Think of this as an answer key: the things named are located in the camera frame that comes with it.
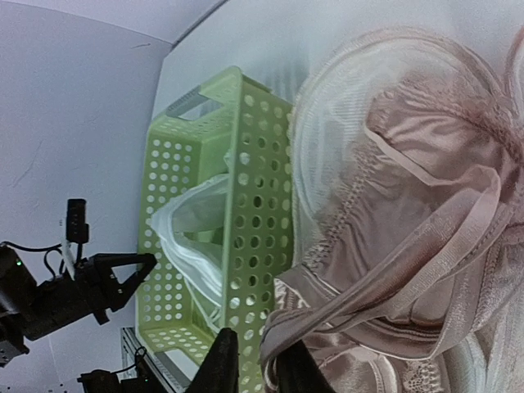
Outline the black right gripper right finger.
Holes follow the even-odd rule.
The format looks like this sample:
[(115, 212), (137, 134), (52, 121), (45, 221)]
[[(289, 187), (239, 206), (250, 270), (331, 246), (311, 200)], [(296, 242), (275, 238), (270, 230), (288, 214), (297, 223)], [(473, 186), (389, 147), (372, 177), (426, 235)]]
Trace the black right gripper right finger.
[(328, 383), (303, 341), (285, 349), (276, 358), (278, 392), (327, 392)]

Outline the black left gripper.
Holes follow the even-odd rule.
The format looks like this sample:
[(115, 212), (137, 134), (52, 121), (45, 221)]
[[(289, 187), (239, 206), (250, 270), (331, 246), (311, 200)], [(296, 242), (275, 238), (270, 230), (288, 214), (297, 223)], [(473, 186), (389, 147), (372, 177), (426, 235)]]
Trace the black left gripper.
[(66, 273), (38, 287), (34, 319), (20, 322), (25, 338), (36, 341), (90, 314), (108, 323), (106, 309), (122, 309), (157, 265), (151, 253), (96, 254), (88, 262), (75, 278)]

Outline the green perforated plastic basket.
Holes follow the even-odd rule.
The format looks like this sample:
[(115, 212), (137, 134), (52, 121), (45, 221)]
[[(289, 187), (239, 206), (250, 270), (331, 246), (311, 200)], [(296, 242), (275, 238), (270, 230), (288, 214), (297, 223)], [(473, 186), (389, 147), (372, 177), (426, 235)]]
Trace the green perforated plastic basket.
[[(235, 66), (196, 86), (152, 122), (147, 133), (138, 249), (156, 257), (136, 295), (135, 331), (151, 353), (180, 350), (200, 364), (221, 328), (239, 341), (239, 389), (264, 389), (259, 358), (273, 309), (273, 280), (291, 266), (291, 107)], [(215, 246), (219, 290), (213, 300), (165, 256), (152, 216), (176, 197), (220, 175), (220, 222), (185, 238)]]

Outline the white satin bra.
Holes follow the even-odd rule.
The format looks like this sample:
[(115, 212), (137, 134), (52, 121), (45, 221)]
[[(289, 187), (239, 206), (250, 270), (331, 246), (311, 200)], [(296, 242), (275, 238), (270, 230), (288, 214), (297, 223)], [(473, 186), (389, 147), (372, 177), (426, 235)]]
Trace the white satin bra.
[[(179, 164), (169, 164), (171, 157), (182, 156), (166, 152), (153, 160), (147, 185), (151, 215), (147, 225), (158, 236), (164, 257), (182, 275), (205, 324), (217, 333), (223, 299), (223, 240), (204, 241), (197, 236), (221, 234), (224, 229), (231, 153), (224, 155), (225, 169), (191, 188), (186, 187), (191, 169), (180, 175), (168, 174), (169, 169), (181, 169)], [(158, 186), (152, 183), (155, 180), (160, 182)]]

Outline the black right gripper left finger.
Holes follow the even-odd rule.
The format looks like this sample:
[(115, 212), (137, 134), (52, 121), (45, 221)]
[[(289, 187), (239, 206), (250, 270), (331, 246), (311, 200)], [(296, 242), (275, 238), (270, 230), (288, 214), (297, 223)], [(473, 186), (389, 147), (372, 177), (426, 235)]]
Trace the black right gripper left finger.
[(237, 333), (220, 330), (187, 393), (238, 393), (239, 358)]

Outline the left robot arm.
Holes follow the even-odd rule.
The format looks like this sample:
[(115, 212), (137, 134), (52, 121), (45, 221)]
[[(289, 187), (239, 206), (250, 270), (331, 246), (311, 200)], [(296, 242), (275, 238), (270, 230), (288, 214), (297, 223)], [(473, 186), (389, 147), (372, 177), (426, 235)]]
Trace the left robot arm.
[(16, 251), (1, 247), (1, 366), (27, 355), (36, 341), (92, 315), (126, 306), (157, 261), (153, 254), (96, 254), (52, 280), (38, 284)]

